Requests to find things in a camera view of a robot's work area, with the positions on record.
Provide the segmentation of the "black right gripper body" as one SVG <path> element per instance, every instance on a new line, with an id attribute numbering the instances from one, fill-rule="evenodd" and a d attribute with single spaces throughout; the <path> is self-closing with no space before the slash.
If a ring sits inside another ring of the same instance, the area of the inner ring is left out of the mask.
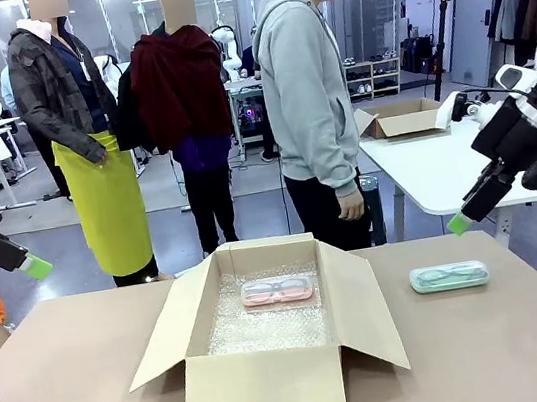
<path id="1" fill-rule="evenodd" d="M 537 166 L 537 100 L 509 96 L 500 103 L 472 103 L 479 125 L 472 149 L 488 158 L 483 174 Z"/>

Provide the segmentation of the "person's right hand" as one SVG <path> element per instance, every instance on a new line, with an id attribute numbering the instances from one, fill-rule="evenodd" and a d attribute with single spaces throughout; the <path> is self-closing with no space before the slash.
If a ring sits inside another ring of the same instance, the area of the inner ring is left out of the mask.
<path id="1" fill-rule="evenodd" d="M 355 221 L 361 219 L 365 214 L 365 201 L 360 191 L 355 190 L 351 194 L 338 197 L 340 219 L 345 221 Z"/>

